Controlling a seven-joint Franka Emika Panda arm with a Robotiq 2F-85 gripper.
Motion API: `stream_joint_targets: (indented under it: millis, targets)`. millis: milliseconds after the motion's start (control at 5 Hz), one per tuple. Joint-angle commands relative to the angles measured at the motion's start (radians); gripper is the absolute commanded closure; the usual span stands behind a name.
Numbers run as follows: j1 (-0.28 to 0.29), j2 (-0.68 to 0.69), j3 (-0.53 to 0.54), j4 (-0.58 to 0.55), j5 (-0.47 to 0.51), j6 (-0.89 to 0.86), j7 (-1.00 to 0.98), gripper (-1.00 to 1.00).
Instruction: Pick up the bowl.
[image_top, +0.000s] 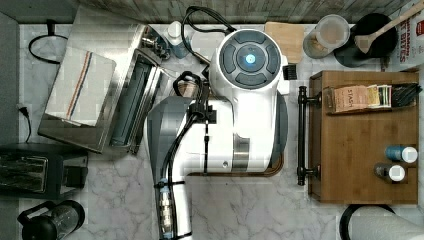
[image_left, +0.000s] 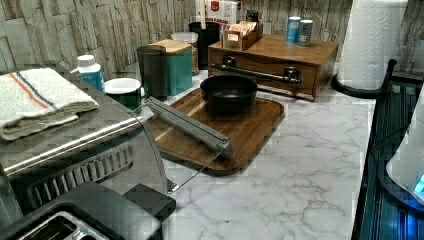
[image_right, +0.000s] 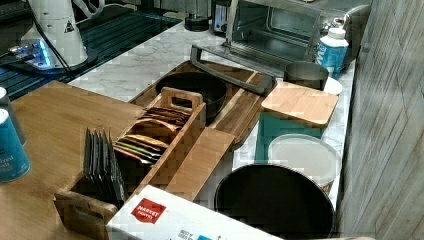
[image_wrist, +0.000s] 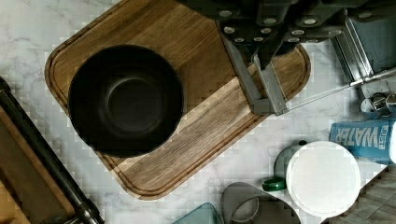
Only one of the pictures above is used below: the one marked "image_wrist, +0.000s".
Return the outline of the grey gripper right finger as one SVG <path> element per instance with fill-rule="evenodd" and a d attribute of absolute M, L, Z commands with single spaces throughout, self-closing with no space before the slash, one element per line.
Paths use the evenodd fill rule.
<path fill-rule="evenodd" d="M 258 55 L 253 57 L 253 62 L 258 70 L 258 74 L 266 92 L 267 100 L 271 105 L 272 112 L 277 116 L 287 113 L 289 111 L 287 101 L 283 96 L 283 91 L 277 81 L 273 66 L 268 64 L 262 68 Z"/>

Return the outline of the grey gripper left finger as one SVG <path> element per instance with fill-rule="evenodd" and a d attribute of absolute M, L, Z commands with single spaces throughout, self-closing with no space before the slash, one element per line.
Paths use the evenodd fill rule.
<path fill-rule="evenodd" d="M 259 92 L 237 47 L 224 35 L 221 35 L 221 39 L 232 62 L 233 70 L 238 76 L 241 89 L 247 98 L 250 110 L 256 115 L 273 114 L 269 99 L 264 98 Z"/>

